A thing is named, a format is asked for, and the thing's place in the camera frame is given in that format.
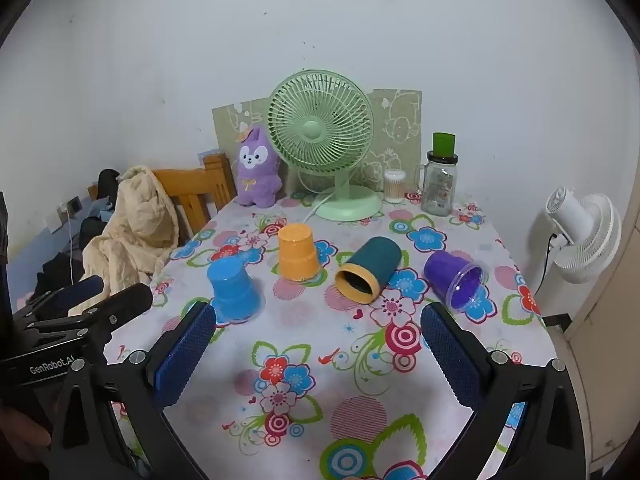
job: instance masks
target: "blue gripper pad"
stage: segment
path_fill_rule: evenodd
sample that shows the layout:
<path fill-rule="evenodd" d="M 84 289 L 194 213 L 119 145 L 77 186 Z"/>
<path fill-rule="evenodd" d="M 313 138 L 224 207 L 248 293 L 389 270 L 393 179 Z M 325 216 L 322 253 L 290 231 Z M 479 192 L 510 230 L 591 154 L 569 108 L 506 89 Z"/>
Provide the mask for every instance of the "blue gripper pad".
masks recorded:
<path fill-rule="evenodd" d="M 424 307 L 420 317 L 420 326 L 422 335 L 458 402 L 477 411 L 483 398 L 482 375 L 474 360 L 463 348 L 462 341 L 459 340 L 461 334 L 463 336 L 470 335 L 474 339 L 475 336 L 462 331 L 439 303 L 431 303 Z"/>
<path fill-rule="evenodd" d="M 216 311 L 210 304 L 198 302 L 174 330 L 162 334 L 182 333 L 153 373 L 157 406 L 164 408 L 178 401 L 215 330 Z"/>

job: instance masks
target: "upside-down cup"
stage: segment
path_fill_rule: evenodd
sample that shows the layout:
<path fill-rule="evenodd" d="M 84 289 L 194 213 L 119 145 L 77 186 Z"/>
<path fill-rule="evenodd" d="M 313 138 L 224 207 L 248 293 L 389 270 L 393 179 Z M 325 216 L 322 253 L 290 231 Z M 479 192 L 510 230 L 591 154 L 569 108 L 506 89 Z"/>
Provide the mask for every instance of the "upside-down cup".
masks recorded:
<path fill-rule="evenodd" d="M 215 294 L 211 304 L 218 322 L 242 323 L 260 310 L 260 295 L 238 256 L 212 262 L 207 277 Z"/>
<path fill-rule="evenodd" d="M 435 251 L 424 264 L 424 277 L 444 303 L 454 311 L 463 310 L 482 284 L 486 268 L 447 251 Z"/>
<path fill-rule="evenodd" d="M 304 282 L 320 271 L 311 227 L 288 224 L 278 231 L 278 273 L 286 280 Z"/>

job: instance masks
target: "beige blanket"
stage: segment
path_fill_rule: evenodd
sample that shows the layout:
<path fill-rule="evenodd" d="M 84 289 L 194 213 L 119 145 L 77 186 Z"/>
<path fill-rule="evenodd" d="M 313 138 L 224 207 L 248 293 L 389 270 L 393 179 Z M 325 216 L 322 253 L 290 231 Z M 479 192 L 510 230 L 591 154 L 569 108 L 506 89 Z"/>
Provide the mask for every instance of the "beige blanket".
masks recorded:
<path fill-rule="evenodd" d="M 113 216 L 82 251 L 83 278 L 97 274 L 104 290 L 73 307 L 70 316 L 134 283 L 149 283 L 178 246 L 174 204 L 152 171 L 135 166 L 120 181 Z"/>

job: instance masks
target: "cable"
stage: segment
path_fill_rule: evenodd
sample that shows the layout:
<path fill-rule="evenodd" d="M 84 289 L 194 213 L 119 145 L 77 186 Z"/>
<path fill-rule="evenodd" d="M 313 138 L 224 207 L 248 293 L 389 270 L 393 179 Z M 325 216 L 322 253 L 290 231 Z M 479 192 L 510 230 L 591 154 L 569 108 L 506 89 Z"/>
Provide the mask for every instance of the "cable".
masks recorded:
<path fill-rule="evenodd" d="M 71 285 L 74 284 L 74 239 L 71 234 L 71 215 L 69 214 L 69 206 L 66 205 L 66 222 L 69 224 L 69 275 L 71 276 Z"/>
<path fill-rule="evenodd" d="M 327 200 L 329 200 L 333 195 L 335 195 L 335 191 L 334 191 L 334 192 L 332 192 L 332 193 L 330 193 L 326 198 L 323 198 L 323 199 L 320 201 L 320 203 L 319 203 L 315 208 L 313 208 L 313 209 L 309 212 L 309 214 L 308 214 L 307 216 L 305 216 L 305 219 L 302 221 L 302 223 L 303 223 L 303 224 L 306 224 L 306 221 L 307 221 L 307 220 L 309 220 L 313 215 L 315 215 L 315 214 L 316 214 L 316 211 L 318 210 L 318 208 L 319 208 L 323 203 L 325 203 Z"/>
<path fill-rule="evenodd" d="M 305 184 L 305 181 L 302 180 L 302 173 L 300 171 L 298 172 L 298 180 L 300 181 L 300 184 L 302 184 L 302 187 L 304 187 L 309 193 L 313 193 L 314 195 L 319 195 L 326 191 L 326 189 L 323 189 L 322 191 L 311 189 L 307 184 Z"/>
<path fill-rule="evenodd" d="M 557 238 L 558 235 L 556 234 L 552 234 L 549 237 L 549 241 L 546 244 L 546 257 L 545 257 L 545 269 L 542 271 L 542 279 L 540 280 L 540 284 L 538 285 L 538 288 L 536 289 L 534 296 L 538 293 L 538 291 L 540 290 L 540 287 L 542 286 L 542 284 L 545 281 L 545 276 L 546 276 L 546 266 L 549 263 L 549 254 L 551 253 L 551 240 L 553 240 L 554 238 Z"/>

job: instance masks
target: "power socket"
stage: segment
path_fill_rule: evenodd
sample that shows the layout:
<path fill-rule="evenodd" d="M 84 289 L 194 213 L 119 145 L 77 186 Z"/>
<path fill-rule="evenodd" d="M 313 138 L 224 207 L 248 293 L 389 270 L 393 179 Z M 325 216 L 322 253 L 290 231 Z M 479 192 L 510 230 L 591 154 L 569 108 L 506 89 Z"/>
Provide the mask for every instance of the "power socket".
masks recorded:
<path fill-rule="evenodd" d="M 76 213 L 82 209 L 80 198 L 75 196 L 69 202 L 62 202 L 54 212 L 44 218 L 44 222 L 50 232 L 55 232 L 68 222 L 69 218 L 74 218 Z"/>
<path fill-rule="evenodd" d="M 74 218 L 76 213 L 82 209 L 82 203 L 80 202 L 80 198 L 75 196 L 69 202 L 62 202 L 58 209 L 56 210 L 58 213 L 58 217 L 60 221 L 65 224 L 69 218 Z"/>

